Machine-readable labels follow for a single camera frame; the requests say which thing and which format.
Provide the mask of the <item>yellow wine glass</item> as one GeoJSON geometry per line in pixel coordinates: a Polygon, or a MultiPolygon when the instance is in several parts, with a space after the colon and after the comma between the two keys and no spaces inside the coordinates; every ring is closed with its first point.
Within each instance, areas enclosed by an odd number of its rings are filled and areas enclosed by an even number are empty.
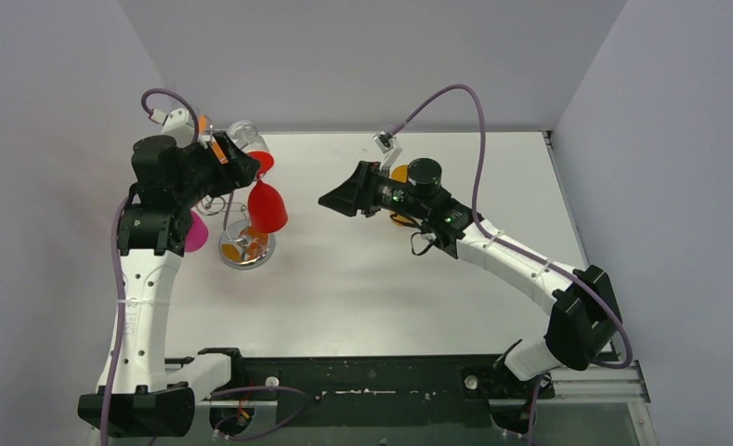
{"type": "MultiPolygon", "coordinates": [[[[408,181],[408,165],[401,164],[397,166],[391,172],[390,177],[399,182],[406,183],[408,181]]],[[[395,225],[400,226],[400,227],[414,228],[416,225],[415,220],[413,220],[412,218],[401,216],[399,213],[395,211],[391,211],[389,214],[389,217],[395,225]]]]}

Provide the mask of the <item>red wine glass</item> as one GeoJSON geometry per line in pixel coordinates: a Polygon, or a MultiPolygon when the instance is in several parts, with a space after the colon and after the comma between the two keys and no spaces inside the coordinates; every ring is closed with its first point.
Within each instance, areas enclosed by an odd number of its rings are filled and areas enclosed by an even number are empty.
{"type": "Polygon", "coordinates": [[[247,201],[252,227],[266,234],[278,232],[285,227],[289,217],[281,194],[265,181],[275,160],[267,151],[251,151],[248,155],[259,162],[255,185],[247,201]]]}

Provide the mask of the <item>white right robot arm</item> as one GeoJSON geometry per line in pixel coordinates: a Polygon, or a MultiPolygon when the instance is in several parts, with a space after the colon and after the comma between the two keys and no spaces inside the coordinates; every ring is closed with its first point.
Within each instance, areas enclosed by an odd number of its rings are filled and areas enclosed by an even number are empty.
{"type": "Polygon", "coordinates": [[[596,363],[619,331],[615,310],[601,296],[612,291],[606,272],[561,265],[517,243],[454,199],[441,180],[440,164],[429,158],[410,162],[406,181],[386,176],[377,162],[361,161],[318,203],[348,217],[382,209],[405,217],[429,246],[488,271],[547,315],[545,334],[517,342],[502,357],[495,384],[507,398],[522,396],[532,378],[557,367],[583,371],[596,363]]]}

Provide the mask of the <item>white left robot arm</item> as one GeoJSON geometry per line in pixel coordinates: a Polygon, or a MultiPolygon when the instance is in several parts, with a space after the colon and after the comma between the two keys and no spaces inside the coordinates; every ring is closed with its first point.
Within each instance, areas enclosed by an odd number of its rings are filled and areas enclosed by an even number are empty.
{"type": "Polygon", "coordinates": [[[172,290],[187,251],[192,209],[251,185],[259,170],[223,132],[180,146],[168,135],[143,138],[133,148],[136,179],[118,206],[111,228],[116,310],[110,351],[94,391],[77,412],[113,438],[182,437],[196,408],[213,390],[224,400],[246,391],[247,373],[228,352],[201,352],[187,368],[165,368],[172,290]]]}

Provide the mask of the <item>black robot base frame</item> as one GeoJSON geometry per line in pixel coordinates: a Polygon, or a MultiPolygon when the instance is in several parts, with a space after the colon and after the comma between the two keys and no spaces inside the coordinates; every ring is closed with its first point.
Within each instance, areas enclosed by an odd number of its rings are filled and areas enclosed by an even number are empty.
{"type": "Polygon", "coordinates": [[[499,354],[237,358],[233,378],[204,402],[219,439],[285,427],[456,425],[528,431],[549,374],[515,378],[499,354]]]}

